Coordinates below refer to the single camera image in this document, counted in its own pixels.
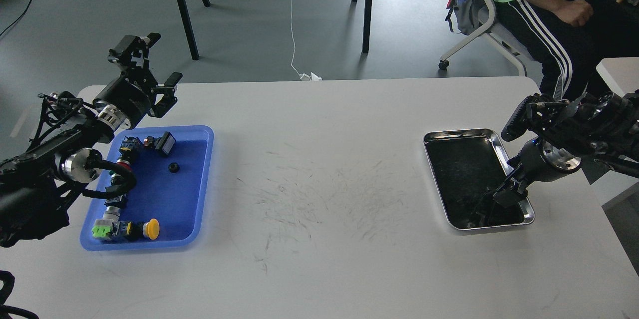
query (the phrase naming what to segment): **yellow mushroom button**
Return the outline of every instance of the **yellow mushroom button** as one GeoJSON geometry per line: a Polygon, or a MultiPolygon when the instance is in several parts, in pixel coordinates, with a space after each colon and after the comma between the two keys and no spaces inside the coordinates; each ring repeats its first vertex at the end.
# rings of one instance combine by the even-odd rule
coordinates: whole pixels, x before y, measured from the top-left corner
{"type": "Polygon", "coordinates": [[[156,240],[160,235],[160,223],[153,218],[142,226],[142,234],[151,240],[156,240]]]}

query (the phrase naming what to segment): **white wire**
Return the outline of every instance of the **white wire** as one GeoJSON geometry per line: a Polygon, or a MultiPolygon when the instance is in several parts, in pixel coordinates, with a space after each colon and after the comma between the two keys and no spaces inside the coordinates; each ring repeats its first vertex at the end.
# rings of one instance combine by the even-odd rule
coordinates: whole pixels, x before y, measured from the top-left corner
{"type": "Polygon", "coordinates": [[[297,68],[295,68],[295,66],[293,65],[293,62],[295,60],[295,36],[293,35],[293,0],[291,0],[291,39],[293,40],[293,57],[291,58],[291,68],[295,70],[295,73],[297,73],[297,76],[299,76],[300,79],[302,79],[302,75],[300,74],[299,71],[297,71],[297,68]]]}

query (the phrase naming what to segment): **white table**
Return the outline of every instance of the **white table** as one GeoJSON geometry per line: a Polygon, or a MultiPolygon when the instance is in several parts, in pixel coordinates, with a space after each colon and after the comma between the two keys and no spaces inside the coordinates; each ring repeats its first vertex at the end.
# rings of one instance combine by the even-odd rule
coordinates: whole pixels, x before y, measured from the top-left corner
{"type": "MultiPolygon", "coordinates": [[[[605,58],[597,71],[610,89],[625,96],[639,89],[639,58],[605,58]]],[[[617,172],[607,172],[593,183],[593,190],[604,209],[639,191],[639,180],[617,172]]]]}
{"type": "Polygon", "coordinates": [[[498,132],[536,91],[522,77],[181,84],[142,125],[215,131],[199,237],[88,252],[79,200],[70,228],[2,251],[7,304],[66,319],[639,317],[639,278],[581,173],[531,185],[537,218],[520,230],[444,219],[424,134],[498,132]]]}

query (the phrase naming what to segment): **white chair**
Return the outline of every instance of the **white chair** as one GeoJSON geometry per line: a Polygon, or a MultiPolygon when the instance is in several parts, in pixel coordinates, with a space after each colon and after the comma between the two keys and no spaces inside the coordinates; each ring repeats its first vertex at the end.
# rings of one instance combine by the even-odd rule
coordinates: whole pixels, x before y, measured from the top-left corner
{"type": "Polygon", "coordinates": [[[521,44],[515,37],[497,21],[495,3],[493,0],[484,0],[486,6],[479,10],[478,17],[482,25],[465,37],[456,46],[447,51],[440,58],[439,68],[445,70],[448,68],[450,56],[457,53],[477,37],[483,37],[492,44],[506,59],[508,59],[517,68],[520,76],[526,75],[526,67],[518,58],[523,55],[530,60],[534,60],[528,53],[525,46],[521,44]]]}

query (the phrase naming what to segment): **backpack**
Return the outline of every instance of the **backpack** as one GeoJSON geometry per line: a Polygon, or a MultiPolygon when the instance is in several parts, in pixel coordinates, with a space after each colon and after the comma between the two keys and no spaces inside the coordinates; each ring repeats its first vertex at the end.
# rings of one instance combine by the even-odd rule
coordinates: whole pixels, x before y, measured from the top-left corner
{"type": "Polygon", "coordinates": [[[452,21],[450,20],[453,12],[455,12],[455,17],[457,18],[457,28],[463,34],[471,34],[479,28],[481,23],[479,23],[477,13],[482,7],[484,7],[484,0],[466,0],[463,3],[457,3],[457,0],[449,0],[446,6],[448,10],[446,21],[450,27],[450,32],[454,32],[452,30],[452,21]]]}

